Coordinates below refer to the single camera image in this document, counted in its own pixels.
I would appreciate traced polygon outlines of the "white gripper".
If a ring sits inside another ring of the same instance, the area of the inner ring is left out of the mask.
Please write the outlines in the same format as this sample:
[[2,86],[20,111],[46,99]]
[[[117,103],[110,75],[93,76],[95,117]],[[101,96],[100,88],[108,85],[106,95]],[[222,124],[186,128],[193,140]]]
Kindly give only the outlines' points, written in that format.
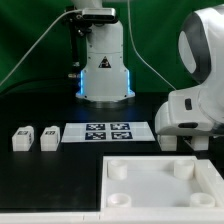
[[156,133],[170,136],[224,136],[224,123],[202,111],[198,96],[198,90],[170,92],[168,100],[156,114]]

